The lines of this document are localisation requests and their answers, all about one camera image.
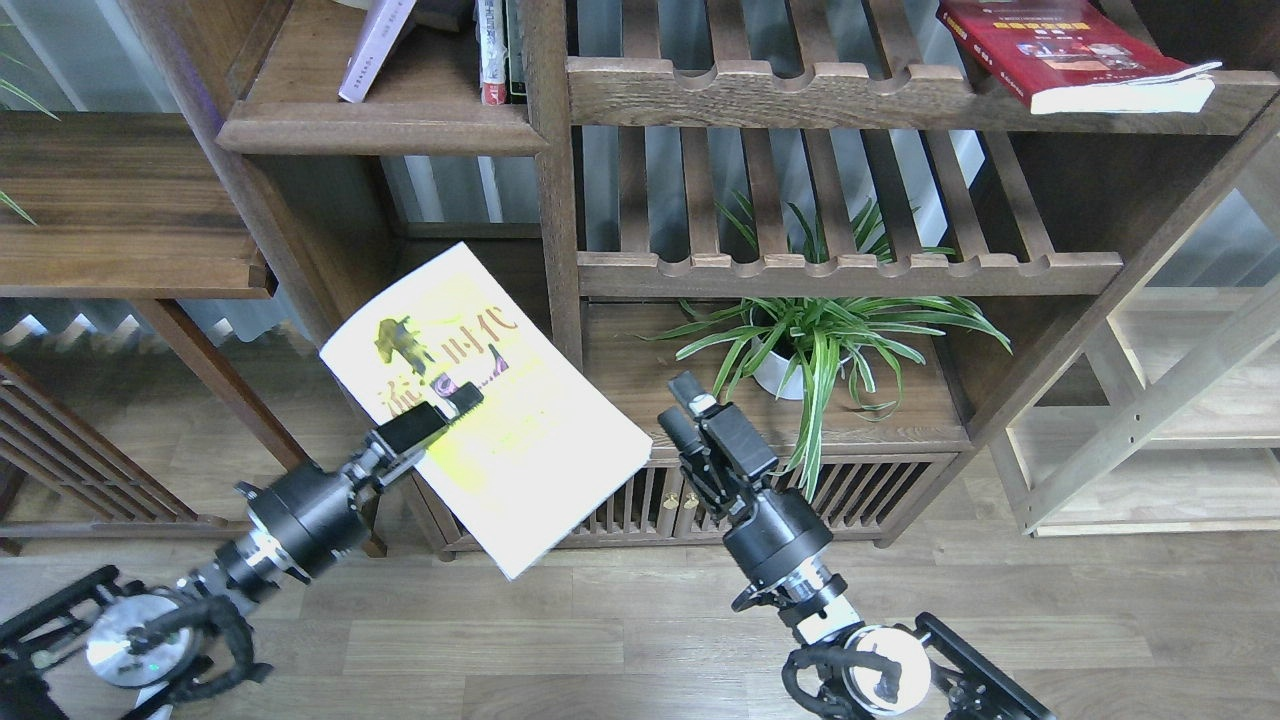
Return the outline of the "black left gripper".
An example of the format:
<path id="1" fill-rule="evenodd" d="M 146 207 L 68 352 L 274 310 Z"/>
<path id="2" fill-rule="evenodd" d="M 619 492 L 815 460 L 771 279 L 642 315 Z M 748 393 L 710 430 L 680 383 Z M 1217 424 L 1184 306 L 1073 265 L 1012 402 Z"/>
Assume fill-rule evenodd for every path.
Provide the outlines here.
<path id="1" fill-rule="evenodd" d="M 303 462 L 259 488 L 241 482 L 253 529 L 236 543 L 234 579 L 273 583 L 289 574 L 311 582 L 371 534 L 358 497 L 380 495 L 484 400 L 474 383 L 434 380 L 433 400 L 370 430 L 364 446 L 334 471 Z"/>

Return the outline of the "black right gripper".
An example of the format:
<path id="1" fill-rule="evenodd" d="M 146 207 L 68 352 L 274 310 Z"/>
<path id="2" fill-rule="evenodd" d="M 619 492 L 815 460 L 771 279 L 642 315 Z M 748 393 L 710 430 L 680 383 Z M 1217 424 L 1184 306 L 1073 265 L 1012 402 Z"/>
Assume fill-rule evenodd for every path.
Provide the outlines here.
<path id="1" fill-rule="evenodd" d="M 832 532 L 800 489 L 771 484 L 780 460 L 739 407 L 717 405 L 691 372 L 672 378 L 668 388 L 681 409 L 668 407 L 658 421 L 710 519 L 730 524 L 723 544 L 749 580 L 732 609 L 823 607 L 835 596 L 820 561 Z"/>

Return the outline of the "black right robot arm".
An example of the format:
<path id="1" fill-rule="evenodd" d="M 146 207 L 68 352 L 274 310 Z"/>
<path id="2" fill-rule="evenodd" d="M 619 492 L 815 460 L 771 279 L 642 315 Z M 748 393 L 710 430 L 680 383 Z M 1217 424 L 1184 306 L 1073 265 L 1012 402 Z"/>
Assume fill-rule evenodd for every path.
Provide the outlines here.
<path id="1" fill-rule="evenodd" d="M 929 612 L 914 628 L 861 620 L 845 579 L 822 553 L 833 539 L 797 489 L 777 491 L 771 446 L 732 404 L 684 372 L 669 382 L 676 405 L 659 421 L 685 478 L 748 579 L 733 611 L 769 605 L 797 641 L 781 676 L 790 697 L 824 719 L 886 719 L 916 708 L 931 689 L 951 719 L 1050 719 L 1052 712 Z"/>

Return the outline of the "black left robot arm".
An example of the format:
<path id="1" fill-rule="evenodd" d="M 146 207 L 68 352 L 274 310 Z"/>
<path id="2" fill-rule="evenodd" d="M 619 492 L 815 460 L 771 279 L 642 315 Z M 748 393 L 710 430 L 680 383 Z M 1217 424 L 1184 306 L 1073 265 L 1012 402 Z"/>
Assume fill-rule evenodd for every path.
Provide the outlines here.
<path id="1" fill-rule="evenodd" d="M 108 684 L 152 689 L 132 719 L 264 682 L 271 666 L 255 657 L 248 615 L 282 575 L 310 583 L 361 546 L 371 536 L 364 510 L 483 401 L 472 383 L 442 388 L 370 430 L 335 471 L 307 461 L 266 488 L 239 484 L 250 532 L 174 584 L 118 585 L 118 569 L 106 565 L 5 621 L 3 716 L 64 717 L 44 676 L 77 650 Z"/>

